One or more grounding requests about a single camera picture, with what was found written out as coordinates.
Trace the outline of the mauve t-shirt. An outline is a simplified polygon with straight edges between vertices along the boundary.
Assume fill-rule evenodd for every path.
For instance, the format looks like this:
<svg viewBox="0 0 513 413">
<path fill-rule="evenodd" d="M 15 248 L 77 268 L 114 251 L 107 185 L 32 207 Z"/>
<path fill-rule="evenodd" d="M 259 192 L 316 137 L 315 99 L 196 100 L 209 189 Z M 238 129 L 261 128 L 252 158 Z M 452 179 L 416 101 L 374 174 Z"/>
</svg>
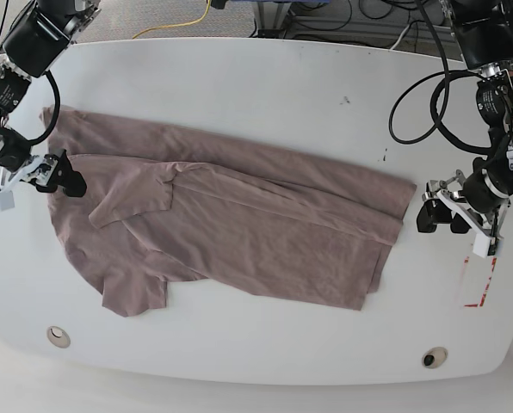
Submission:
<svg viewBox="0 0 513 413">
<path fill-rule="evenodd" d="M 48 140 L 82 174 L 49 213 L 69 263 L 122 317 L 174 282 L 359 311 L 416 192 L 359 165 L 147 120 L 61 110 Z"/>
</svg>

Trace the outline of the red tape rectangle marking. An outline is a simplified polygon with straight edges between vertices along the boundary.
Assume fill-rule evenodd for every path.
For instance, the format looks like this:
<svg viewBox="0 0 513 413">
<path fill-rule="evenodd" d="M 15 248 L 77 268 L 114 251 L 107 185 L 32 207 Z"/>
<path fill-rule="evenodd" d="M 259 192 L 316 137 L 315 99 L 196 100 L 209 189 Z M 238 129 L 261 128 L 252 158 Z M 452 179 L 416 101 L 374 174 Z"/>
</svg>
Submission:
<svg viewBox="0 0 513 413">
<path fill-rule="evenodd" d="M 459 307 L 480 308 L 485 304 L 496 264 L 496 256 L 466 257 L 460 273 L 459 289 L 455 296 Z"/>
</svg>

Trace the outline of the right table grommet hole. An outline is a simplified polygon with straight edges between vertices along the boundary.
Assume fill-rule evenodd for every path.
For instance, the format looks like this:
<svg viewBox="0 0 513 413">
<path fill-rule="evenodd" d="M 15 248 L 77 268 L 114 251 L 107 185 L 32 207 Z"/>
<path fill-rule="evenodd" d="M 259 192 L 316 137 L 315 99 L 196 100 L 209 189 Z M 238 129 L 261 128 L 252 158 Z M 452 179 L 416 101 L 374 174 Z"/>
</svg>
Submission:
<svg viewBox="0 0 513 413">
<path fill-rule="evenodd" d="M 444 347 L 435 347 L 427 351 L 422 357 L 422 365 L 427 369 L 440 367 L 448 358 L 448 351 Z"/>
</svg>

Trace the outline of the table grommet hole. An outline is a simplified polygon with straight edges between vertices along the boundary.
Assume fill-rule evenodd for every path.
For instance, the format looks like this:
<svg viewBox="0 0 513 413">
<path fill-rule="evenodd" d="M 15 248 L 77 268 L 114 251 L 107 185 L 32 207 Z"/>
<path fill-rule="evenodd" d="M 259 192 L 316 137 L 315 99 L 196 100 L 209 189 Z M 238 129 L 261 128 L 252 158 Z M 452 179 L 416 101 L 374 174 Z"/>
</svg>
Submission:
<svg viewBox="0 0 513 413">
<path fill-rule="evenodd" d="M 448 358 L 448 351 L 444 347 L 435 347 L 427 351 L 422 357 L 422 365 L 427 369 L 440 367 Z"/>
<path fill-rule="evenodd" d="M 46 338 L 56 348 L 69 348 L 71 339 L 69 335 L 58 326 L 50 326 L 46 329 Z"/>
</svg>

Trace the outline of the left table grommet hole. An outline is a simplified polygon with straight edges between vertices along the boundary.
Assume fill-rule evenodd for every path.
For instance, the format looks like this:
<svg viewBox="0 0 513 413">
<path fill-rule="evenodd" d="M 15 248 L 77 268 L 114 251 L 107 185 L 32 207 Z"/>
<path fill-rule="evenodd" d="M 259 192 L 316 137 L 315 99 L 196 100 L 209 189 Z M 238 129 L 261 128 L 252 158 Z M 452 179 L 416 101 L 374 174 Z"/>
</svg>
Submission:
<svg viewBox="0 0 513 413">
<path fill-rule="evenodd" d="M 46 338 L 56 348 L 69 348 L 71 339 L 69 335 L 58 326 L 50 326 L 46 329 Z"/>
</svg>

